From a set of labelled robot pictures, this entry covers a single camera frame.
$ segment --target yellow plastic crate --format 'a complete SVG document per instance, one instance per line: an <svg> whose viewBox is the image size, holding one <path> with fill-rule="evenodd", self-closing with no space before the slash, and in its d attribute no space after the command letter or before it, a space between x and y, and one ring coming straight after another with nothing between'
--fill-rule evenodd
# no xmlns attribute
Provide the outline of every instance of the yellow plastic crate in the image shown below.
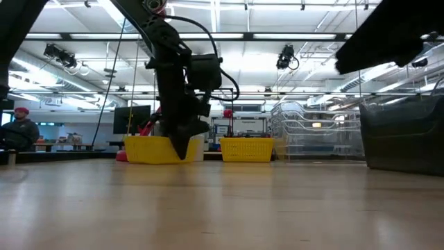
<svg viewBox="0 0 444 250"><path fill-rule="evenodd" d="M188 144L187 157L179 159L167 137L130 136L125 139L126 157L130 163L177 164L190 163L194 160L198 140L191 139Z"/></svg>
<svg viewBox="0 0 444 250"><path fill-rule="evenodd" d="M269 163L273 138L221 138L224 162Z"/></svg>

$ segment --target red hat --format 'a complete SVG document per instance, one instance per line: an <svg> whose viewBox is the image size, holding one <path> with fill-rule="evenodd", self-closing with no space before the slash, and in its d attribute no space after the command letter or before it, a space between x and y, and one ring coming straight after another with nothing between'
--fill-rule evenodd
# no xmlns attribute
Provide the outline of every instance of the red hat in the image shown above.
<svg viewBox="0 0 444 250"><path fill-rule="evenodd" d="M29 109L28 108L23 108L23 107L15 108L14 111L15 112L23 112L23 113L29 115Z"/></svg>

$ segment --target desk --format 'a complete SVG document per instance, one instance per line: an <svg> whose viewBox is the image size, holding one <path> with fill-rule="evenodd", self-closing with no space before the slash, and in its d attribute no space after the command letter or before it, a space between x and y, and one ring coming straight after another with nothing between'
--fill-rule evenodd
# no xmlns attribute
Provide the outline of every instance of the desk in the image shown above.
<svg viewBox="0 0 444 250"><path fill-rule="evenodd" d="M45 147L46 152L51 152L53 146L72 146L74 151L81 151L83 147L85 147L86 151L92 151L92 144L76 144L76 143L35 143L34 144L37 147ZM107 146L107 144L95 144L94 146Z"/></svg>

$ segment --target wooden floor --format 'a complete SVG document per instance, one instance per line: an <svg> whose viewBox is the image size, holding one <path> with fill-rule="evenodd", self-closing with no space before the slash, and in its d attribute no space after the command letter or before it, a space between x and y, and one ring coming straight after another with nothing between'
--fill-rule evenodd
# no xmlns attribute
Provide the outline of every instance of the wooden floor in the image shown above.
<svg viewBox="0 0 444 250"><path fill-rule="evenodd" d="M444 178L349 162L18 168L0 172L1 250L444 247Z"/></svg>

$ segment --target monitor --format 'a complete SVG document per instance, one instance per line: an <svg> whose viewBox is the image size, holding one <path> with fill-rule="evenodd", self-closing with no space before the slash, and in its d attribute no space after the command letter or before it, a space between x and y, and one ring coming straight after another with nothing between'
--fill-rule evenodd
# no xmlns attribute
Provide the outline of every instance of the monitor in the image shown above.
<svg viewBox="0 0 444 250"><path fill-rule="evenodd" d="M114 134L123 135L128 132L130 112L132 114L130 133L132 135L135 135L136 133L138 133L137 126L140 126L142 125L142 123L147 122L149 120L151 116L151 106L135 106L133 107L132 110L130 107L116 108L114 110L114 125L113 125Z"/></svg>

